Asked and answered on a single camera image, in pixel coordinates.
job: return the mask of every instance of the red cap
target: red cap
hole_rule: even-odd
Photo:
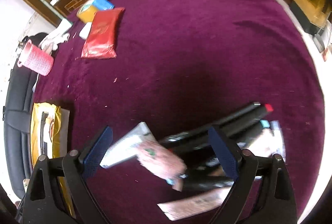
[[[270,104],[265,104],[264,106],[268,112],[273,112],[273,108]]]

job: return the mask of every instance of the white tile floor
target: white tile floor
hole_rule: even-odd
[[[322,92],[324,95],[325,101],[325,140],[324,140],[324,149],[323,156],[321,161],[321,166],[319,169],[317,181],[313,190],[313,193],[307,203],[304,212],[300,216],[298,223],[302,222],[303,219],[310,213],[318,199],[321,197],[326,185],[328,184],[331,176],[332,176],[332,166],[329,164],[329,146],[332,144],[332,122],[327,118],[332,118],[332,81],[330,79],[330,71],[332,70],[332,60],[328,60],[327,62],[323,61],[321,54],[318,52],[313,40],[312,36],[306,34],[298,20],[295,18],[288,5],[283,0],[276,0],[288,14],[298,31],[300,32],[304,43],[307,46],[307,49],[313,59],[313,62],[316,67],[316,72],[318,76],[318,80],[320,82],[320,86],[322,88]]]

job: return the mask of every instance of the black chair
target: black chair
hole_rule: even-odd
[[[39,45],[46,33],[25,37],[31,39],[34,45]],[[30,178],[30,124],[33,107],[33,92],[37,73],[17,66],[17,61],[11,71],[6,98],[3,108],[4,141],[9,179],[14,193],[22,199],[25,191],[23,179]]]

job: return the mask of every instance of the pink fuzzy object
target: pink fuzzy object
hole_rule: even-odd
[[[137,159],[151,173],[163,179],[183,174],[187,168],[181,158],[150,140],[142,142],[137,147]]]
[[[51,71],[53,62],[52,56],[33,45],[29,40],[21,52],[17,66],[25,66],[43,76],[47,76]]]

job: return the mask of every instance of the white object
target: white object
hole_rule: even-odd
[[[223,187],[204,192],[182,200],[158,203],[159,208],[169,220],[179,220],[208,212],[222,205],[230,187]]]
[[[33,91],[33,92],[36,90],[36,86],[37,86],[38,78],[39,78],[39,74],[37,74],[36,82],[35,82],[34,86],[32,87],[32,91]]]
[[[80,36],[81,39],[86,40],[88,38],[88,35],[90,33],[90,30],[91,30],[91,25],[92,25],[92,22],[88,22],[87,24],[85,24],[85,26],[83,27],[83,29],[79,33],[79,36]]]
[[[324,42],[324,47],[325,48],[327,48],[327,46],[329,44],[331,44],[331,42],[332,42],[332,37],[331,37],[331,39],[329,41],[330,34],[331,34],[331,23],[330,23],[329,20],[327,20],[325,28],[324,28],[324,32],[322,33],[322,40]]]
[[[279,121],[272,121],[270,122],[271,129],[273,133],[273,145],[275,150],[272,151],[275,154],[279,154],[283,158],[283,162],[286,163],[286,147],[285,147],[285,141],[283,139],[283,133],[281,131]]]
[[[115,144],[109,147],[100,162],[103,168],[110,168],[136,155],[136,147],[146,140],[156,141],[145,122],[140,122]]]
[[[52,50],[57,50],[58,44],[63,43],[69,40],[69,34],[65,34],[70,28],[72,24],[63,19],[59,26],[50,32],[39,44],[39,47],[46,52],[47,54],[51,54]]]
[[[249,146],[247,146],[247,149],[250,150],[255,156],[268,158],[276,151],[274,142],[275,140],[273,139],[271,129],[265,128],[262,130],[262,133],[251,144],[249,144]]]
[[[29,182],[30,182],[30,179],[24,179],[23,180],[23,186],[24,186],[25,193],[27,192]]]

